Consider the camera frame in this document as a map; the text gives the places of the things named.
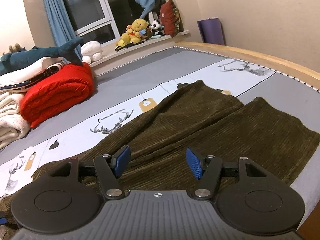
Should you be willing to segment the dark olive corduroy pants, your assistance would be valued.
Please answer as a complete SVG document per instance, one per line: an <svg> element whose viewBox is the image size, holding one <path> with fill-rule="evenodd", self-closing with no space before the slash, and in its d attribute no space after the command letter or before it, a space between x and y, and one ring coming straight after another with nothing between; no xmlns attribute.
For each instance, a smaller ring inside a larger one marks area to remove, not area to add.
<svg viewBox="0 0 320 240"><path fill-rule="evenodd" d="M182 85L74 157L84 163L114 155L124 145L131 151L118 178L124 198L101 204L97 215L75 230L36 233L20 228L13 218L16 192L1 204L14 230L9 239L300 239L297 230L279 235L242 232L227 224L210 201L191 195L198 180L186 161L188 148L232 163L248 157L288 186L297 178L319 146L319 134L265 99L243 104L202 81ZM66 159L38 168L32 182Z"/></svg>

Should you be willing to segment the cream folded blanket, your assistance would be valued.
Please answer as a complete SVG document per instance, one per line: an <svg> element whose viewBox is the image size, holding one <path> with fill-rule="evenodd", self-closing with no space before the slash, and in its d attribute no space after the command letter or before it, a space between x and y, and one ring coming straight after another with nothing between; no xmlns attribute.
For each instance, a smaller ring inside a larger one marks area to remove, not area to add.
<svg viewBox="0 0 320 240"><path fill-rule="evenodd" d="M61 57L43 57L35 63L37 66L41 66L43 62L50 65L62 60ZM30 131L29 123L21 116L22 100L26 92L1 93L1 148L5 148L13 141L25 137Z"/></svg>

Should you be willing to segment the red folded blanket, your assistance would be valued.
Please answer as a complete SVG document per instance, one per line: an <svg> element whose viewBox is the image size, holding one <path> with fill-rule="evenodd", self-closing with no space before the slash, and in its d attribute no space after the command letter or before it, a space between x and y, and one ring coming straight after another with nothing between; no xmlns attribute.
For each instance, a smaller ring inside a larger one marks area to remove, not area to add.
<svg viewBox="0 0 320 240"><path fill-rule="evenodd" d="M82 66L67 64L60 71L45 78L25 94L21 116L32 129L93 95L92 71L87 63Z"/></svg>

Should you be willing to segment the grey printed bed sheet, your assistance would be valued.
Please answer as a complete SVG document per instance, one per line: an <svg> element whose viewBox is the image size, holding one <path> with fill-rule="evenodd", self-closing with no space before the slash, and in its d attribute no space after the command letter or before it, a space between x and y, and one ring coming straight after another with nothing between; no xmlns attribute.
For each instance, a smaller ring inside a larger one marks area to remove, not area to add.
<svg viewBox="0 0 320 240"><path fill-rule="evenodd" d="M180 83L201 80L243 103L260 96L274 108L319 131L319 93L286 73L242 60L183 48L169 48L133 61L95 79L90 99L44 121L1 150L1 195L13 193L28 159L39 167L88 150L104 139L99 127L112 129L120 118L141 115L139 103L161 102Z"/></svg>

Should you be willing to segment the striped folded garment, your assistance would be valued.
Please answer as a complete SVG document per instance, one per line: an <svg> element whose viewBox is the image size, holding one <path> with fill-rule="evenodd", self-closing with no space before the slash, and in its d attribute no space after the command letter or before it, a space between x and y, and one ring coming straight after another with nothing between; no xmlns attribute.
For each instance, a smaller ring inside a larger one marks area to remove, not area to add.
<svg viewBox="0 0 320 240"><path fill-rule="evenodd" d="M45 78L59 72L66 65L65 61L57 61L54 64L36 65L16 70L1 76L1 93L23 93Z"/></svg>

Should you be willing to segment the teal plush shark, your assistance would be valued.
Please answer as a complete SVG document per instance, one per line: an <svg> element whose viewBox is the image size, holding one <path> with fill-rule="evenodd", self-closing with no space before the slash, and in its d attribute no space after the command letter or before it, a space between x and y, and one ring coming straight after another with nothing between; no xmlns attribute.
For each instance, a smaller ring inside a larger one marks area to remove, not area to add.
<svg viewBox="0 0 320 240"><path fill-rule="evenodd" d="M62 57L72 64L82 66L80 57L75 53L75 49L83 41L83 38L76 37L59 47L39 48L33 47L29 51L7 53L1 57L1 75L23 69L43 57Z"/></svg>

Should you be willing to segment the white plush toy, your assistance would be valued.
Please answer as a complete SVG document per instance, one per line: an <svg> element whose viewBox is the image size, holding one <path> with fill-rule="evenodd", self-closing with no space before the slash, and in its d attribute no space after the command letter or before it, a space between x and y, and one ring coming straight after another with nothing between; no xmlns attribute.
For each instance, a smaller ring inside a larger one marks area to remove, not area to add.
<svg viewBox="0 0 320 240"><path fill-rule="evenodd" d="M102 56L102 47L98 41L89 41L81 46L82 62L91 64L99 61Z"/></svg>

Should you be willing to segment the brown plush toy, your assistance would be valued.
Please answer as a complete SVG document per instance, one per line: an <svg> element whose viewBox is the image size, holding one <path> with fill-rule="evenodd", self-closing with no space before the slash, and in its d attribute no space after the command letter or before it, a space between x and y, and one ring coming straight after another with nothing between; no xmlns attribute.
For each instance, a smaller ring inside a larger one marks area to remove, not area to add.
<svg viewBox="0 0 320 240"><path fill-rule="evenodd" d="M7 52L3 52L3 55L8 54L8 53L17 53L21 51L26 51L25 47L21 47L18 43L16 43L14 46L9 46Z"/></svg>

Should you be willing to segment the blue curtain left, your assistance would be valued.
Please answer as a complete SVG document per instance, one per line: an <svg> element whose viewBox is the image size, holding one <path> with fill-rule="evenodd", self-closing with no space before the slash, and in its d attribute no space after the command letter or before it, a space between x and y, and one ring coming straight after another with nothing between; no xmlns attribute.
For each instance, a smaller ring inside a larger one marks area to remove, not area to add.
<svg viewBox="0 0 320 240"><path fill-rule="evenodd" d="M43 0L49 26L57 46L76 38L63 0Z"/></svg>

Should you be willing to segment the purple rolled yoga mat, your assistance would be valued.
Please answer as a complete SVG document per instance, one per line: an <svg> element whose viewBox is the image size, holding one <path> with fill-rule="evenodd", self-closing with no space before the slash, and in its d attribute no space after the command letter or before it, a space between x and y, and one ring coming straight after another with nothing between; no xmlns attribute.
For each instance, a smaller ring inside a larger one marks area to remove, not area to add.
<svg viewBox="0 0 320 240"><path fill-rule="evenodd" d="M222 25L219 18L208 18L197 21L203 43L225 45Z"/></svg>

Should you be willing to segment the yellow plush bear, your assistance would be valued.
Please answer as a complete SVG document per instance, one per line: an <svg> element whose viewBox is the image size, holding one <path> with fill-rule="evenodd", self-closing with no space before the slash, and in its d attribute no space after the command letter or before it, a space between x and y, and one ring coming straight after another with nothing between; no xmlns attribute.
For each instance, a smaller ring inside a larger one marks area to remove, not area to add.
<svg viewBox="0 0 320 240"><path fill-rule="evenodd" d="M147 39L147 30L149 23L141 18L136 19L132 24L128 25L125 32L116 42L116 46L125 47L129 44L138 44Z"/></svg>

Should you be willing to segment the panda plush toy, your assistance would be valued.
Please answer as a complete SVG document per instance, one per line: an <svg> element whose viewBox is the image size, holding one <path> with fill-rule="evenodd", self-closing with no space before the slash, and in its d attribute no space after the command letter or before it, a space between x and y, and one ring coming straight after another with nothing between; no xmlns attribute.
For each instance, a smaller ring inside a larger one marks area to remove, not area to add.
<svg viewBox="0 0 320 240"><path fill-rule="evenodd" d="M150 25L151 32L153 36L164 36L164 26L160 23L159 20L154 20Z"/></svg>

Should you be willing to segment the red cushion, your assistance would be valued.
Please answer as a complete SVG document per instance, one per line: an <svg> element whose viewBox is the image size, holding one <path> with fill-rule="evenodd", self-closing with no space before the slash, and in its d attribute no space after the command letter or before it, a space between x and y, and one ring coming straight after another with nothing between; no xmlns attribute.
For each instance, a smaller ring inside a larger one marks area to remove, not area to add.
<svg viewBox="0 0 320 240"><path fill-rule="evenodd" d="M161 6L160 22L166 35L175 37L180 30L180 14L173 0L168 0Z"/></svg>

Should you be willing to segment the wooden bed frame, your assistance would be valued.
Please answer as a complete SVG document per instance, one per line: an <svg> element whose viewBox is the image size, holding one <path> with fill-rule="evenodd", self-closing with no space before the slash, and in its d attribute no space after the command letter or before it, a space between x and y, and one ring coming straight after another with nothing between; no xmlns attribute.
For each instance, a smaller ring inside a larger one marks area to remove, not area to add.
<svg viewBox="0 0 320 240"><path fill-rule="evenodd" d="M260 66L271 68L283 74L287 74L288 76L293 77L295 80L319 92L319 73L288 60L247 49L208 43L178 42L176 43L176 46L256 63Z"/></svg>

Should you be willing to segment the window with white frame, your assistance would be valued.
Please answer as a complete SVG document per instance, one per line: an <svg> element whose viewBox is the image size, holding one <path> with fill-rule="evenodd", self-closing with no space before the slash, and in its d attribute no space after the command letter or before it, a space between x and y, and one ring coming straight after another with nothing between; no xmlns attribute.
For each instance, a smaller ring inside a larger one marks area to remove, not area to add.
<svg viewBox="0 0 320 240"><path fill-rule="evenodd" d="M84 43L106 46L120 38L127 25L140 18L143 8L135 0L63 0L76 36Z"/></svg>

